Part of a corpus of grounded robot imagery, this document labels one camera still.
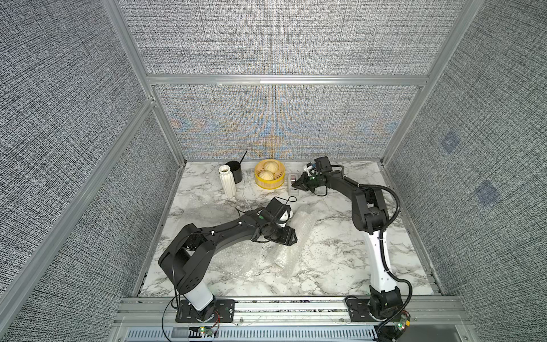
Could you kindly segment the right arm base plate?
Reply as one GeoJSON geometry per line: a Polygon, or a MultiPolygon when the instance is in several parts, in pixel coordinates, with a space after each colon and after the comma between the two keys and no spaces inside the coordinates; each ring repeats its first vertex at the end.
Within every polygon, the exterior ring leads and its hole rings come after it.
{"type": "Polygon", "coordinates": [[[344,303],[348,310],[350,321],[353,323],[382,322],[385,318],[379,312],[378,307],[370,303],[369,298],[347,296],[344,303]]]}

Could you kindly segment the white ribbed slim vase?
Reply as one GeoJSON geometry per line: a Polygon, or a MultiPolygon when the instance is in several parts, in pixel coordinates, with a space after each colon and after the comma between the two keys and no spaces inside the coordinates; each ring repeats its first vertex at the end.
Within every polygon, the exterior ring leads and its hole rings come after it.
{"type": "Polygon", "coordinates": [[[221,165],[219,167],[219,178],[225,195],[228,198],[233,198],[236,195],[236,185],[233,173],[228,165],[221,165]]]}

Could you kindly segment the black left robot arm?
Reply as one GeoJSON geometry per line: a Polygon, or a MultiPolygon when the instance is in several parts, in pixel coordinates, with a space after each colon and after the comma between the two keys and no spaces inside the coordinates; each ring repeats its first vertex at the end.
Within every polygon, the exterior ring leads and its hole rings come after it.
{"type": "Polygon", "coordinates": [[[240,242],[296,244],[296,231],[289,226],[293,216],[290,202],[275,197],[266,207],[240,212],[238,218],[221,225],[185,225],[158,260],[175,293],[201,315],[215,310],[215,296],[203,282],[213,256],[240,242]]]}

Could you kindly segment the white ribbed wide vase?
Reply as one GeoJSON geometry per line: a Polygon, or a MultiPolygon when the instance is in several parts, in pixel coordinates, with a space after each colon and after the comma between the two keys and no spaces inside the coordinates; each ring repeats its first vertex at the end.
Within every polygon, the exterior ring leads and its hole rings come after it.
{"type": "Polygon", "coordinates": [[[276,245],[276,252],[272,255],[273,261],[281,270],[283,278],[288,279],[293,276],[315,224],[316,218],[309,208],[301,208],[291,219],[290,226],[295,229],[296,242],[291,246],[276,245]]]}

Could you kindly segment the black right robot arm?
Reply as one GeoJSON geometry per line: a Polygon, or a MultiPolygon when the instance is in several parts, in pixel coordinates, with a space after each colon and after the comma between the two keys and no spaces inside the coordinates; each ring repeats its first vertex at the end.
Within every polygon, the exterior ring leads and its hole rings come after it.
{"type": "Polygon", "coordinates": [[[400,213],[396,205],[390,215],[383,192],[397,200],[398,196],[382,185],[366,185],[345,175],[342,165],[333,165],[327,157],[310,162],[301,176],[291,183],[292,188],[316,192],[319,188],[340,192],[351,201],[351,219],[357,231],[366,238],[370,265],[370,300],[368,308],[378,321],[386,321],[403,310],[400,280],[390,269],[386,230],[400,213]]]}

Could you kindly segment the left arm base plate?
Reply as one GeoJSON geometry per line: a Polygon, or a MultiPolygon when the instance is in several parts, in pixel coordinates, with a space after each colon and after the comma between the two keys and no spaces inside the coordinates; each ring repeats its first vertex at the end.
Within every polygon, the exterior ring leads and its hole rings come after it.
{"type": "Polygon", "coordinates": [[[204,309],[197,310],[187,300],[174,300],[171,307],[176,310],[177,323],[232,323],[236,301],[232,299],[214,299],[204,309]]]}

